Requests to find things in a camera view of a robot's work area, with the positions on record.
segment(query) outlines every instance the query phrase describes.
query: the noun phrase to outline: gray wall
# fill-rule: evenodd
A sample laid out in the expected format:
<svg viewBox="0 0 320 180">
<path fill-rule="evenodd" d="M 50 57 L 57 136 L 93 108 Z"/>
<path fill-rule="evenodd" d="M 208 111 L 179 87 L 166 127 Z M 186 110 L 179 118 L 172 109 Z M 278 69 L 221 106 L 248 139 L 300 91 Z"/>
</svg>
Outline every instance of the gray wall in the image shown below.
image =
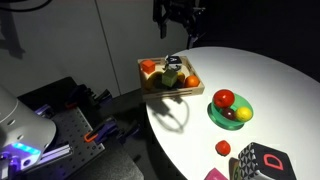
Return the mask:
<svg viewBox="0 0 320 180">
<path fill-rule="evenodd" d="M 108 88 L 118 96 L 139 88 L 138 58 L 180 51 L 187 41 L 184 29 L 174 23 L 169 23 L 168 37 L 160 39 L 152 2 L 98 0 L 111 57 L 94 0 L 53 0 L 29 13 L 0 11 L 0 84 L 16 96 L 66 76 L 98 94 Z"/>
</svg>

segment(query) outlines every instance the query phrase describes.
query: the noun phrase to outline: red tomato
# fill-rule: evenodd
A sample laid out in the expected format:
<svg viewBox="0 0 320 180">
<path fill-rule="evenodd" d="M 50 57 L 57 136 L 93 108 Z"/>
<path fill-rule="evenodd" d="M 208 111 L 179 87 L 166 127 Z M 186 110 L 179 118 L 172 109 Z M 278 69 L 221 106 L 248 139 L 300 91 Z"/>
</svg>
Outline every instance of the red tomato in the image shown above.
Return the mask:
<svg viewBox="0 0 320 180">
<path fill-rule="evenodd" d="M 231 151 L 230 144 L 227 141 L 222 140 L 216 144 L 216 151 L 221 156 L 227 156 Z"/>
<path fill-rule="evenodd" d="M 219 108 L 230 107 L 234 103 L 234 94 L 228 89 L 221 89 L 213 95 L 213 102 Z"/>
</svg>

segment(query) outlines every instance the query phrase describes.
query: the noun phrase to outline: white round table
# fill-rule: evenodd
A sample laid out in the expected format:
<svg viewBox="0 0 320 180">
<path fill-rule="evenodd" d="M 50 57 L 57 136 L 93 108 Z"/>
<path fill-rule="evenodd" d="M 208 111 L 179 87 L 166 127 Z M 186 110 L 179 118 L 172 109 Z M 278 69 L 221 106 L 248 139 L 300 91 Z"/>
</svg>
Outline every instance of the white round table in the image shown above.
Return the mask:
<svg viewBox="0 0 320 180">
<path fill-rule="evenodd" d="M 223 47 L 194 48 L 187 56 L 205 85 L 202 95 L 148 100 L 147 114 L 165 153 L 190 180 L 214 167 L 229 178 L 229 159 L 256 142 L 288 154 L 297 179 L 316 179 L 320 162 L 320 84 L 307 75 L 255 53 Z M 213 94 L 230 89 L 245 97 L 254 117 L 241 129 L 225 130 L 207 113 Z M 215 145 L 227 140 L 231 153 Z"/>
</svg>

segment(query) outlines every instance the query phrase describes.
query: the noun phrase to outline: wooden tray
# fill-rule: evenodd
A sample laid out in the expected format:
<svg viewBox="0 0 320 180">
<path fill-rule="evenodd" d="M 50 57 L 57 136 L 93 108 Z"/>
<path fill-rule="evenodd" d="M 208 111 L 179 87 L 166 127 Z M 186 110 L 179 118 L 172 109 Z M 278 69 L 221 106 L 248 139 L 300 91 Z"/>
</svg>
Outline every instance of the wooden tray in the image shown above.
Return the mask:
<svg viewBox="0 0 320 180">
<path fill-rule="evenodd" d="M 139 59 L 138 60 L 138 68 L 139 68 L 139 74 L 140 74 L 140 82 L 141 82 L 141 90 L 142 90 L 142 97 L 144 100 L 146 99 L 154 99 L 154 98 L 173 98 L 177 96 L 191 96 L 191 95 L 198 95 L 202 94 L 204 91 L 204 84 L 201 81 L 200 77 L 198 76 L 196 70 L 192 67 L 190 61 L 186 56 L 179 56 L 182 61 L 182 68 L 181 71 L 185 74 L 185 77 L 187 78 L 189 75 L 195 75 L 199 78 L 200 84 L 198 87 L 191 87 L 191 88 L 179 88 L 179 89 L 172 89 L 172 90 L 157 90 L 157 91 L 148 91 L 145 89 L 145 83 L 146 80 L 151 76 L 151 74 L 147 74 L 144 71 L 141 70 L 140 63 L 144 60 L 150 59 L 153 62 L 156 63 L 156 70 L 162 71 L 164 70 L 166 60 L 165 57 L 160 58 L 147 58 L 147 59 Z"/>
</svg>

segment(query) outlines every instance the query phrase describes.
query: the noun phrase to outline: green object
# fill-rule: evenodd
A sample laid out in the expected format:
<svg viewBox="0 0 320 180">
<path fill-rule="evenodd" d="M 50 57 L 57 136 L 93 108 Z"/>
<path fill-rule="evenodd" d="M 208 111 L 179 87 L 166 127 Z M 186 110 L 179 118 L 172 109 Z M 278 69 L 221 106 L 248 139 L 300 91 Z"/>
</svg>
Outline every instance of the green object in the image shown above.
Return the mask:
<svg viewBox="0 0 320 180">
<path fill-rule="evenodd" d="M 232 104 L 232 106 L 230 107 L 231 109 L 236 111 L 237 108 L 245 106 L 245 107 L 249 108 L 253 114 L 252 106 L 250 105 L 250 103 L 246 99 L 244 99 L 243 97 L 241 97 L 235 93 L 234 93 L 234 96 L 235 96 L 235 100 L 234 100 L 234 103 Z M 245 122 L 241 122 L 238 120 L 235 120 L 235 121 L 229 120 L 221 114 L 221 111 L 222 111 L 222 109 L 216 107 L 213 102 L 211 102 L 208 105 L 208 115 L 209 115 L 210 119 L 214 123 L 216 123 L 218 126 L 220 126 L 221 128 L 224 128 L 227 130 L 238 130 L 244 126 Z"/>
<path fill-rule="evenodd" d="M 178 79 L 178 73 L 174 70 L 167 69 L 163 74 L 162 74 L 162 84 L 172 87 L 174 83 Z"/>
</svg>

